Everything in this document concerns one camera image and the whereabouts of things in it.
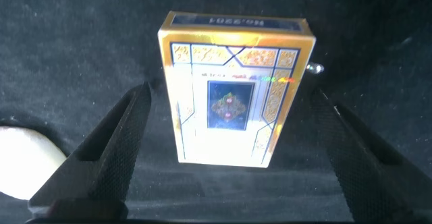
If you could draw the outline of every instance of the gold pattern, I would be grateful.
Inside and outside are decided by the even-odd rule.
[[[292,49],[281,49],[279,53],[278,67],[292,68],[296,60],[297,51]]]
[[[269,143],[271,135],[271,128],[269,126],[265,126],[263,129],[258,131],[256,135],[257,139],[255,140],[255,150],[265,150],[267,147],[267,143]]]
[[[236,57],[243,65],[269,66],[275,65],[276,51],[271,49],[244,49]]]
[[[264,160],[262,157],[258,157],[259,163],[247,163],[245,165],[252,167],[267,167],[275,150],[277,144],[277,139],[280,136],[281,129],[284,126],[284,121],[292,101],[297,92],[298,86],[302,79],[304,69],[307,65],[308,58],[312,52],[315,44],[315,37],[313,36],[311,30],[308,27],[306,20],[304,19],[281,19],[287,21],[297,21],[302,26],[302,32],[287,32],[286,30],[269,30],[266,29],[249,29],[249,28],[226,28],[224,26],[172,26],[171,23],[176,14],[180,15],[194,15],[193,13],[182,13],[171,11],[161,29],[158,32],[159,45],[161,48],[163,69],[165,73],[165,78],[167,80],[167,90],[170,100],[172,121],[174,125],[175,141],[177,142],[178,157],[180,162],[194,162],[193,160],[186,160],[184,157],[184,151],[182,144],[182,130],[180,124],[180,117],[178,114],[177,101],[178,101],[178,91],[182,90],[182,87],[178,84],[177,78],[174,76],[175,72],[173,70],[174,63],[177,62],[175,57],[171,54],[173,47],[172,43],[192,43],[192,44],[208,44],[208,45],[224,45],[229,47],[279,47],[279,48],[299,48],[297,54],[296,67],[293,69],[292,78],[294,82],[289,83],[285,99],[281,105],[279,112],[279,117],[275,121],[273,127],[273,133],[271,133],[270,140],[268,141],[267,150],[258,150],[259,154],[266,154]]]
[[[288,69],[277,69],[275,71],[274,77],[282,78],[289,77],[290,70]],[[279,111],[279,106],[282,103],[282,97],[284,96],[284,91],[286,88],[285,83],[273,82],[270,87],[269,96],[267,98],[267,103],[264,108],[264,119],[270,123],[276,120],[277,112]]]
[[[190,47],[189,45],[173,45],[174,63],[190,63]]]
[[[214,63],[223,64],[232,55],[229,54],[226,47],[193,45],[192,61],[193,63]]]

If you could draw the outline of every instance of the black velvet surface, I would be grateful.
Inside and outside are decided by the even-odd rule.
[[[431,0],[0,0],[0,125],[70,154],[131,87],[153,106],[128,193],[130,218],[352,220],[313,128],[321,85],[432,177]],[[317,37],[268,169],[179,164],[157,31],[169,10],[306,18]],[[0,223],[31,218],[0,193]]]

